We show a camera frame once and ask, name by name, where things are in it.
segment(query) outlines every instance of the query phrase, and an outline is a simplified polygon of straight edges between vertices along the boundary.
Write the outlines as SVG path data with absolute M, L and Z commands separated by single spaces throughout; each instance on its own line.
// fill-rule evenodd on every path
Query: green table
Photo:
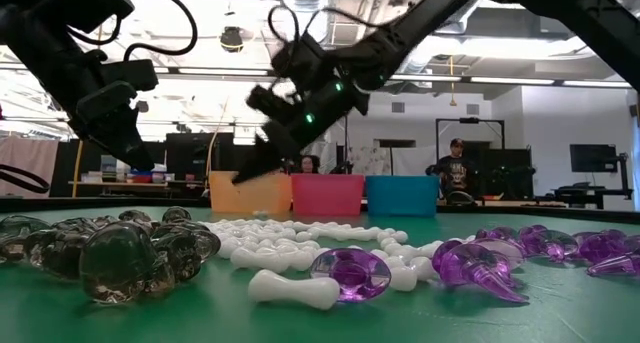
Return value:
M 131 207 L 160 218 L 165 208 Z M 28 213 L 48 221 L 117 215 L 124 208 Z M 208 209 L 190 209 L 211 221 Z M 480 227 L 544 224 L 568 233 L 617 228 L 640 234 L 640 226 L 536 216 L 440 214 L 436 219 L 343 220 L 404 230 L 414 246 L 467 237 Z M 321 242 L 333 246 L 357 242 Z M 363 245 L 373 248 L 374 243 Z M 516 306 L 460 288 L 420 284 L 411 293 L 389 290 L 358 305 L 327 312 L 295 304 L 255 305 L 247 298 L 252 271 L 234 271 L 217 258 L 168 298 L 119 307 L 88 302 L 78 284 L 63 283 L 25 266 L 0 269 L 0 342 L 637 342 L 640 284 L 633 278 L 591 278 L 584 267 L 544 260 L 527 262 L 514 276 L 526 283 L 530 304 Z M 304 274 L 289 274 L 300 278 Z

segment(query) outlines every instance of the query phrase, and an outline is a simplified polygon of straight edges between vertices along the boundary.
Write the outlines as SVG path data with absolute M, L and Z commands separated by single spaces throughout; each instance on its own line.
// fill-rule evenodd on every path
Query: blue bin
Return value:
M 368 176 L 367 205 L 373 216 L 433 217 L 440 179 L 434 176 Z

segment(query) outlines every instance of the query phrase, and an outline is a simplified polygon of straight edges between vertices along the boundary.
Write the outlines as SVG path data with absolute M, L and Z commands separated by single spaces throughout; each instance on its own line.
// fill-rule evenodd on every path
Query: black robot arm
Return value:
M 80 139 L 89 139 L 129 165 L 150 170 L 153 161 L 136 128 L 137 91 L 155 88 L 150 60 L 103 64 L 100 50 L 83 52 L 69 27 L 92 32 L 112 15 L 133 12 L 129 0 L 0 0 L 0 44 L 6 44 L 69 116 Z
M 421 0 L 404 15 L 378 25 L 352 47 L 324 51 L 308 34 L 286 44 L 272 60 L 290 78 L 299 97 L 289 104 L 257 87 L 248 102 L 270 117 L 256 138 L 254 156 L 236 176 L 239 183 L 262 175 L 312 143 L 340 117 L 367 113 L 368 92 L 378 89 L 422 40 L 469 0 Z M 493 0 L 520 3 L 564 23 L 636 90 L 640 90 L 640 23 L 616 0 Z

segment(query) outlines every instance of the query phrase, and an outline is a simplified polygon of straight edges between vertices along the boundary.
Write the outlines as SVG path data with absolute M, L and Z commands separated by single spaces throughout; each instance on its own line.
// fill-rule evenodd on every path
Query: cap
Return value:
M 460 138 L 455 138 L 451 140 L 451 144 L 449 144 L 449 147 L 453 147 L 453 146 L 461 146 L 464 147 L 464 141 Z

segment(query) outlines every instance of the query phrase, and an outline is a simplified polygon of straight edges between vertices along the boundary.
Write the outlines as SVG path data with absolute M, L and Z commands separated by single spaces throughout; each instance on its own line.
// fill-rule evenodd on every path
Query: white wall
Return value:
M 432 94 L 374 93 L 369 100 L 369 114 L 362 117 L 354 112 L 349 118 L 349 140 L 352 146 L 374 145 L 375 139 L 415 140 L 418 147 L 435 146 L 436 118 L 468 117 L 467 104 L 480 105 L 480 118 L 491 118 L 491 102 L 481 94 L 456 94 L 457 106 L 451 106 L 451 94 L 438 97 Z M 391 113 L 392 102 L 404 102 L 405 113 Z M 441 153 L 448 153 L 453 138 L 473 141 L 493 141 L 495 133 L 486 125 L 462 125 L 440 123 Z M 334 126 L 330 130 L 330 141 L 344 143 L 344 130 Z
M 491 102 L 493 119 L 505 121 L 505 148 L 526 148 L 522 116 L 522 87 L 515 87 Z
M 531 145 L 536 195 L 576 182 L 592 181 L 590 174 L 571 172 L 570 144 L 615 144 L 617 152 L 633 152 L 632 127 L 626 91 L 522 87 L 523 140 Z M 627 162 L 631 178 L 631 162 Z M 620 188 L 618 174 L 595 173 L 597 185 Z M 606 197 L 605 209 L 632 210 L 632 201 Z

